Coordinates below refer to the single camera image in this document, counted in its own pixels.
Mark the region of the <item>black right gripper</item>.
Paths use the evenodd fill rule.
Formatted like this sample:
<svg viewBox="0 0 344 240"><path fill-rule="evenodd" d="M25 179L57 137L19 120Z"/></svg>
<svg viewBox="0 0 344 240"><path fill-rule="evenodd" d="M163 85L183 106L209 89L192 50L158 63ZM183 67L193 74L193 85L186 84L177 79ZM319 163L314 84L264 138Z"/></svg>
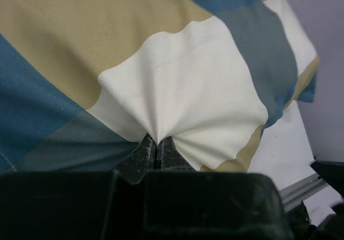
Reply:
<svg viewBox="0 0 344 240"><path fill-rule="evenodd" d="M316 194L317 205L343 213L343 162L315 161L311 168L328 185Z"/></svg>

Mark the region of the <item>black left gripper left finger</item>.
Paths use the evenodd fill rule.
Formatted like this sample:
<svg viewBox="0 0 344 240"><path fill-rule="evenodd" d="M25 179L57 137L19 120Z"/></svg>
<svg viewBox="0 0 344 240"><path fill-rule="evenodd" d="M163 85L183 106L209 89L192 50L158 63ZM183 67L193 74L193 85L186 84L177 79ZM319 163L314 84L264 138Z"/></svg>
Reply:
<svg viewBox="0 0 344 240"><path fill-rule="evenodd" d="M146 134L139 146L119 162L115 171L129 184L138 184L153 161L153 139Z"/></svg>

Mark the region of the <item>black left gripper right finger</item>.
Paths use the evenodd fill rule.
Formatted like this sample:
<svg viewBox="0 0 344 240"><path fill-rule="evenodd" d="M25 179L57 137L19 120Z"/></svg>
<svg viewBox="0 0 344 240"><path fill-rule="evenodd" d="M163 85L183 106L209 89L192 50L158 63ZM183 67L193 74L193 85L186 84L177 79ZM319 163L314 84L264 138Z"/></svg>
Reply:
<svg viewBox="0 0 344 240"><path fill-rule="evenodd" d="M156 169L161 171L194 171L194 168L177 151L172 137L159 143L156 154Z"/></svg>

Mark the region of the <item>blue tan white pillowcase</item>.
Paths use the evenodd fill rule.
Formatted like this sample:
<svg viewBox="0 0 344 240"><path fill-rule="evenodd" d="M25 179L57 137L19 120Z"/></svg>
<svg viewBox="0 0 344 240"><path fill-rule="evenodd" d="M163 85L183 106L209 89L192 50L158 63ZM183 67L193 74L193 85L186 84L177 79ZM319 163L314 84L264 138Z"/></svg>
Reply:
<svg viewBox="0 0 344 240"><path fill-rule="evenodd" d="M318 65L286 0L1 0L1 170L107 170L150 136L247 171Z"/></svg>

